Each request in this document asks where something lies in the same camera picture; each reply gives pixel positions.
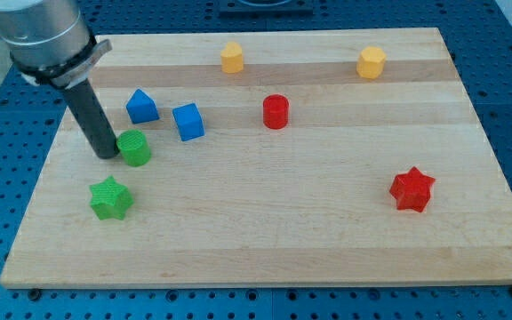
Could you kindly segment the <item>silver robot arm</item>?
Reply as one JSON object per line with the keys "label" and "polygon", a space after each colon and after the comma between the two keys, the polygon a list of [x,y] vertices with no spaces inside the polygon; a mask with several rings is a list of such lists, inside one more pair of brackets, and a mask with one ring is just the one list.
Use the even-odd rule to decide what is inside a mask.
{"label": "silver robot arm", "polygon": [[112,50],[98,42],[72,0],[0,0],[0,38],[33,85],[71,89]]}

